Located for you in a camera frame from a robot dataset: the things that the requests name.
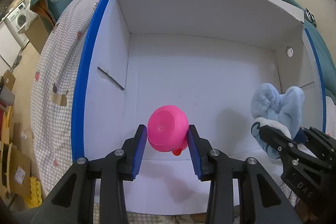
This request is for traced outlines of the light blue fluffy sock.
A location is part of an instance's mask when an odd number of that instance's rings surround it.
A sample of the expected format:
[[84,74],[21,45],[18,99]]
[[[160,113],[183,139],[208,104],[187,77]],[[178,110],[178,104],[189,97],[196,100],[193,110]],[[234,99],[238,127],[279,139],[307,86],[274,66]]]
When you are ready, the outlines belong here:
[[262,126],[270,126],[294,139],[302,124],[302,107],[305,95],[297,86],[289,87],[284,94],[270,83],[261,84],[251,99],[251,114],[254,118],[251,134],[271,159],[279,159],[280,153],[260,137]]

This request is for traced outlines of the pink rubber duck toy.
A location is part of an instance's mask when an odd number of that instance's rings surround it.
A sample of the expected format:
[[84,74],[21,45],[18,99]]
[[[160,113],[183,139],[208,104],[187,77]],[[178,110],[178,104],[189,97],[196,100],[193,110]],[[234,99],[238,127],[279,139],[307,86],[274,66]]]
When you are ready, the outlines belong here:
[[147,123],[147,139],[159,152],[172,152],[179,156],[188,147],[187,132],[189,121],[186,114],[177,106],[159,107]]

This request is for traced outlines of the yellow object on floor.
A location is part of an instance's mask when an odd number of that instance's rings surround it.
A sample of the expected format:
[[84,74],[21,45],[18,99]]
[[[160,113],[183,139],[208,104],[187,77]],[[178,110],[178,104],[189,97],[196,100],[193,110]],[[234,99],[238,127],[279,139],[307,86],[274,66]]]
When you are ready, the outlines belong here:
[[29,209],[41,206],[43,202],[41,182],[36,177],[30,177],[30,193],[29,198],[24,198],[26,206]]

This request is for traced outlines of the teal pillow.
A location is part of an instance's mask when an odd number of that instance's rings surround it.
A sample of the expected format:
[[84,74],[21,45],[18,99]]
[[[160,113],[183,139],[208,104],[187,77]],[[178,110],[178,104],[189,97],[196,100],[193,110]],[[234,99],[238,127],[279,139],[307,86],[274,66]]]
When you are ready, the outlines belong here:
[[305,20],[304,27],[307,29],[311,37],[311,41],[314,44],[314,48],[319,59],[326,95],[330,97],[335,103],[336,71],[333,58],[321,34],[318,32],[315,26],[313,26],[309,21]]

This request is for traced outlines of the flat cardboard boxes on floor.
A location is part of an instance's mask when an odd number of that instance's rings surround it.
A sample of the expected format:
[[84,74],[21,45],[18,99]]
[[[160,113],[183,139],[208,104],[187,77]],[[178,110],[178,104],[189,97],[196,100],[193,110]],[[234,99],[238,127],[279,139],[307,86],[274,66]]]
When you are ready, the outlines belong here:
[[1,185],[8,193],[29,197],[31,159],[19,151],[11,140],[11,128],[2,122]]

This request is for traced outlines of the checkered bed sheet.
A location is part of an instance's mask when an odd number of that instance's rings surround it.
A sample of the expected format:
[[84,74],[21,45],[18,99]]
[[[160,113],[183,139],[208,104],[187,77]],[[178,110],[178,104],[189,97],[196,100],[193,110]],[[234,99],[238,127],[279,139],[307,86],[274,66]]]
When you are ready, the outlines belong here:
[[100,0],[73,0],[40,55],[31,93],[31,132],[42,193],[72,164],[71,114],[85,37]]

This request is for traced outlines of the white cardboard box blue edges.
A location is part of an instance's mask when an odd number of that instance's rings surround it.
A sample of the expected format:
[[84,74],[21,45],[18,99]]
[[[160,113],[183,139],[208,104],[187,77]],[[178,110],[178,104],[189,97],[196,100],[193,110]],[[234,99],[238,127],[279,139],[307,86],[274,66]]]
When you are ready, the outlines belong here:
[[305,94],[302,124],[326,127],[321,66],[302,10],[280,0],[98,0],[73,98],[74,159],[99,159],[164,105],[228,156],[255,157],[281,184],[282,164],[251,135],[263,83]]

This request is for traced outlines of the brown cardboard box by bed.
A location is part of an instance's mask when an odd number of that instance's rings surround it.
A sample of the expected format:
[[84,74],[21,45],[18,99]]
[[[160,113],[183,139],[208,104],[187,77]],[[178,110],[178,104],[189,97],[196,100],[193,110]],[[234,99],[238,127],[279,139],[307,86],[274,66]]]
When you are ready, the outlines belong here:
[[41,54],[49,37],[49,33],[39,16],[37,16],[30,24],[29,28],[25,30],[25,35],[37,53]]

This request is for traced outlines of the white washing machine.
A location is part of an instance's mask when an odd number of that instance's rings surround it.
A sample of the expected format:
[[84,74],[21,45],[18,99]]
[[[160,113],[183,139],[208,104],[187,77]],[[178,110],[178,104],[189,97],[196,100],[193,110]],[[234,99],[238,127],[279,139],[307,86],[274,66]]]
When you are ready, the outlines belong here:
[[5,19],[7,28],[21,46],[21,49],[25,48],[29,42],[29,39],[25,35],[26,22],[26,5],[24,2],[17,5]]

